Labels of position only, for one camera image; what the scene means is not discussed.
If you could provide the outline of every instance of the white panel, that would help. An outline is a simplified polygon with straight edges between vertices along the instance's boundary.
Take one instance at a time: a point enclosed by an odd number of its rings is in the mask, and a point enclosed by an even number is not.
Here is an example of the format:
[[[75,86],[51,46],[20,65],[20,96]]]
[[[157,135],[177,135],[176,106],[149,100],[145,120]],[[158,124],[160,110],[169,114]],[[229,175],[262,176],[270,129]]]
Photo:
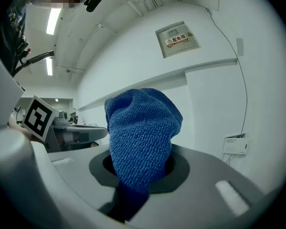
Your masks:
[[[240,133],[245,87],[238,65],[186,72],[195,126],[194,149],[221,157],[224,137]]]
[[[0,126],[6,126],[10,115],[21,98],[23,90],[14,81],[0,60]]]
[[[165,30],[161,33],[159,33],[158,37],[159,40],[162,44],[162,48],[164,50],[165,53],[165,57],[169,57],[172,56],[174,54],[177,53],[182,53],[185,50],[190,50],[190,49],[196,49],[198,48],[196,42],[194,41],[194,37],[193,36],[189,36],[189,30],[187,28],[186,25],[182,24],[182,25],[178,25],[176,27],[172,27],[168,30]],[[167,47],[166,44],[166,40],[170,40],[171,43],[174,43],[173,40],[177,39],[177,40],[182,40],[182,36],[185,36],[185,42],[176,44],[174,46],[171,47]]]

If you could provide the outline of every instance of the blue towel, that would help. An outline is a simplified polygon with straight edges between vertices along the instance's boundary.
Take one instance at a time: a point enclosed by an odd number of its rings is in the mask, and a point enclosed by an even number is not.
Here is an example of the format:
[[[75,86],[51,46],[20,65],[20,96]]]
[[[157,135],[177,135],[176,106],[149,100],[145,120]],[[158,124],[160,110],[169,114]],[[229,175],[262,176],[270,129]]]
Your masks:
[[[183,118],[162,92],[152,88],[131,89],[106,100],[105,112],[127,217],[127,211],[138,210],[148,199],[148,186],[165,176],[171,138],[179,133]]]

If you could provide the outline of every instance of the warning label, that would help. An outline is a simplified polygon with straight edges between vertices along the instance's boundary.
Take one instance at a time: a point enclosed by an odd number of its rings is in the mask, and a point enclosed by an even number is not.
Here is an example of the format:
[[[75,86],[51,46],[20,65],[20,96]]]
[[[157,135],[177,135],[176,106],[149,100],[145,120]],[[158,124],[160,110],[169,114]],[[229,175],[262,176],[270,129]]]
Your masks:
[[[173,37],[173,38],[169,38],[167,40],[165,40],[166,46],[168,48],[173,47],[177,44],[183,43],[183,42],[188,42],[189,40],[187,39],[187,37],[184,34],[181,34],[179,36]]]

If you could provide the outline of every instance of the curved ceiling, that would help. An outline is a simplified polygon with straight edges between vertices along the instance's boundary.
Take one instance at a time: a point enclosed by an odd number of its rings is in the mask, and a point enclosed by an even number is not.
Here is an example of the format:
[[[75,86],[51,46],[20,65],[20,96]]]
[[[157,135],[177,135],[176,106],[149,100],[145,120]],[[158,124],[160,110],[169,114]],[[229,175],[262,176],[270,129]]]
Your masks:
[[[146,0],[129,1],[142,14],[149,12],[145,4]],[[175,0],[160,1],[165,6]],[[218,4],[218,0],[207,2],[211,3],[213,7]],[[48,35],[46,28],[50,11],[50,9],[42,9],[33,5],[29,5],[27,8],[26,37],[31,48],[28,58],[54,50],[52,79],[55,81],[66,79],[69,83],[71,79],[76,83],[80,79],[79,75],[89,66],[97,52],[122,29],[127,28],[132,20],[140,17],[126,0],[102,0],[91,13],[86,11],[83,4],[79,4],[73,9],[62,9],[54,35]],[[27,72],[20,72],[16,78],[26,81],[26,77],[28,77]],[[34,77],[38,77],[36,82],[39,82],[42,77],[48,76],[44,71],[44,73],[31,76],[31,78]]]

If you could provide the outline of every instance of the cable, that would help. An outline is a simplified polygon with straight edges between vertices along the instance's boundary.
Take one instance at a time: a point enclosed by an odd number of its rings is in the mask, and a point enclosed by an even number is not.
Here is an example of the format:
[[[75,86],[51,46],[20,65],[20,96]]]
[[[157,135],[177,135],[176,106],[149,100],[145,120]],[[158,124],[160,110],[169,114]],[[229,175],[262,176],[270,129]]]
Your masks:
[[[191,2],[185,2],[185,1],[179,1],[179,2],[184,2],[184,3],[188,3],[188,4],[192,4],[192,5],[196,5],[196,6],[205,8],[205,9],[209,12],[209,14],[210,14],[210,16],[211,16],[211,20],[213,21],[213,24],[216,26],[216,28],[223,34],[223,36],[224,36],[224,37],[227,39],[227,41],[229,42],[229,44],[230,44],[230,46],[231,46],[231,48],[232,48],[232,50],[233,50],[233,52],[234,52],[234,54],[235,54],[235,56],[236,56],[236,58],[237,58],[237,61],[238,61],[238,63],[239,63],[239,67],[240,67],[240,71],[242,72],[242,77],[243,77],[243,80],[244,80],[245,92],[246,92],[246,109],[245,109],[245,116],[244,116],[242,131],[241,131],[241,134],[240,134],[240,136],[242,136],[243,130],[244,130],[244,125],[245,125],[245,120],[246,120],[246,115],[247,115],[248,93],[247,93],[247,86],[246,86],[246,82],[245,82],[245,77],[244,77],[243,69],[242,69],[242,66],[241,66],[241,64],[240,64],[240,61],[239,61],[239,59],[238,59],[238,56],[237,56],[237,54],[236,54],[236,52],[235,52],[235,50],[234,50],[234,48],[233,48],[231,42],[229,41],[229,39],[225,36],[225,34],[221,31],[221,29],[219,29],[218,26],[215,24],[215,22],[214,22],[214,20],[213,20],[213,18],[212,18],[212,13],[210,12],[210,10],[209,10],[208,8],[206,8],[205,6],[201,6],[201,5],[198,5],[198,4],[191,3]]]
[[[19,113],[20,109],[21,109],[21,106],[19,106],[19,108],[16,109],[16,112],[17,112],[16,113],[16,123],[17,123],[18,113]]]
[[[234,154],[234,156],[230,159],[230,161],[236,156],[236,154]]]
[[[12,72],[12,77],[14,77],[15,75],[17,75],[18,74],[18,72],[20,71],[20,70],[22,70],[24,68],[24,66],[23,65],[20,65],[18,68],[16,68],[13,72]]]
[[[230,156],[229,156],[229,158],[227,159],[227,161],[225,162],[226,164],[229,162],[229,164],[230,164],[230,158],[231,158],[231,156],[232,156],[233,154],[231,154]]]

